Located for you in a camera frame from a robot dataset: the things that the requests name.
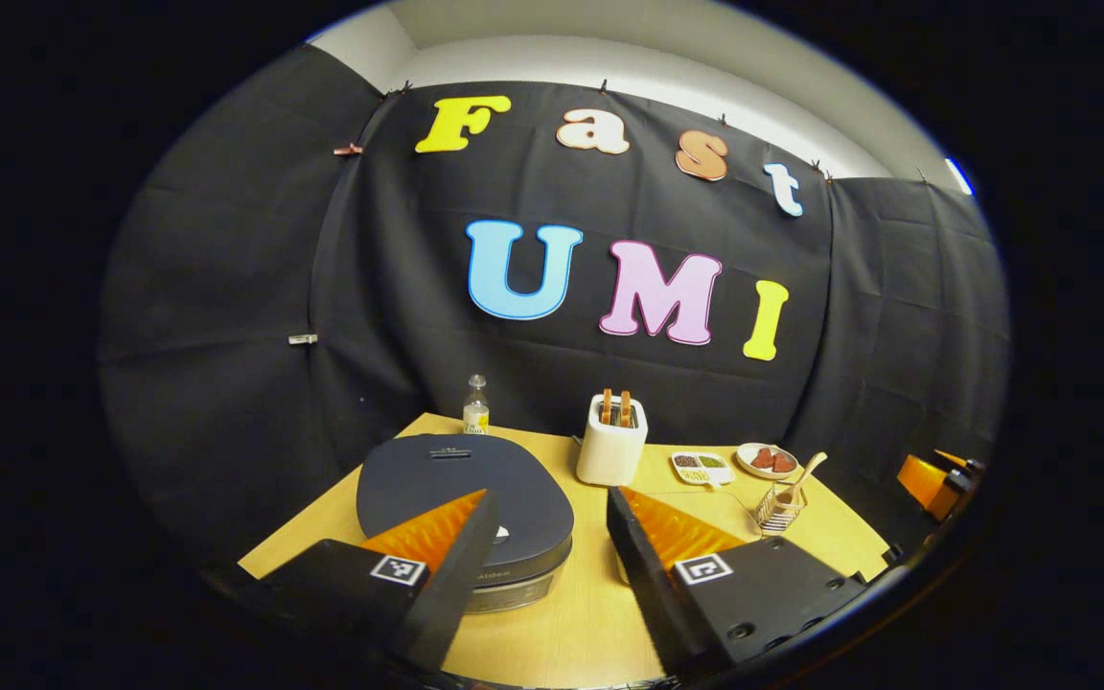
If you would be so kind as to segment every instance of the glass bottle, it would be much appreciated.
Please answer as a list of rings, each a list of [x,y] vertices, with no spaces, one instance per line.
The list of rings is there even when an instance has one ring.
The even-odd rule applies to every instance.
[[[488,401],[484,396],[486,381],[481,374],[473,374],[468,379],[471,393],[463,402],[463,432],[488,433]]]

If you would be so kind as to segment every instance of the wooden table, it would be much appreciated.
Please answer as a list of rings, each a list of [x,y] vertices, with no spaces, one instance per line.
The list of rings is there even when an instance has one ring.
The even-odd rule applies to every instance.
[[[399,436],[461,429],[460,420],[424,414]],[[490,433],[519,443],[561,485],[573,506],[573,551],[546,598],[509,612],[465,615],[444,671],[528,687],[599,687],[662,676],[633,592],[618,576],[605,522],[607,490],[583,484],[574,475],[577,443],[566,436],[499,426],[491,426]],[[675,450],[719,454],[735,470],[736,479],[715,493],[708,486],[687,485],[671,469],[669,458]],[[760,534],[745,524],[744,508],[757,506],[772,482],[736,468],[733,450],[734,446],[647,445],[630,486],[755,541]],[[360,468],[355,468],[246,554],[241,566],[263,577],[319,539],[364,541],[355,517],[359,480]],[[858,571],[872,580],[882,572],[881,554],[889,545],[875,530],[816,477],[809,477],[803,490],[807,507],[785,538],[842,575]]]

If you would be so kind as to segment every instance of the spoon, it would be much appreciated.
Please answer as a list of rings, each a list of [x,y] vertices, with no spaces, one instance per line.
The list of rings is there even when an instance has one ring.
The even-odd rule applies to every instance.
[[[789,489],[784,490],[778,496],[779,501],[782,501],[783,503],[794,503],[795,498],[798,497],[798,490],[800,490],[803,481],[807,480],[807,476],[811,475],[811,470],[815,470],[815,468],[819,466],[820,463],[824,463],[825,458],[828,458],[828,455],[825,454],[811,455],[811,459],[807,461],[807,467],[803,468],[803,475],[798,476],[798,480],[795,481],[795,484],[793,484],[792,486],[789,486]]]

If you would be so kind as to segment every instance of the pink letter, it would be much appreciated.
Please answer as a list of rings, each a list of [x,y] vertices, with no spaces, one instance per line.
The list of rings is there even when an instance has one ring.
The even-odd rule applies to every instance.
[[[657,336],[662,330],[671,309],[679,306],[675,323],[667,329],[667,337],[687,346],[709,342],[709,297],[714,289],[714,278],[723,272],[718,258],[692,254],[679,264],[671,283],[662,279],[654,250],[644,242],[619,240],[613,243],[613,255],[619,262],[616,272],[616,296],[613,310],[599,319],[599,328],[613,336],[633,336],[636,319],[635,301],[641,305],[645,331]]]

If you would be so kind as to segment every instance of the white wall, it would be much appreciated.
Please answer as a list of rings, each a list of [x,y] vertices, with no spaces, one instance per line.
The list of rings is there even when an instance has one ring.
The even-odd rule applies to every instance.
[[[385,4],[325,28],[308,43],[340,59],[378,91],[389,91],[391,75],[416,55],[416,44]]]
[[[716,118],[819,160],[834,177],[892,177],[875,158],[816,115],[735,75],[648,47],[563,35],[460,40],[417,51],[390,8],[373,9],[311,41],[380,91],[493,79],[599,86]]]

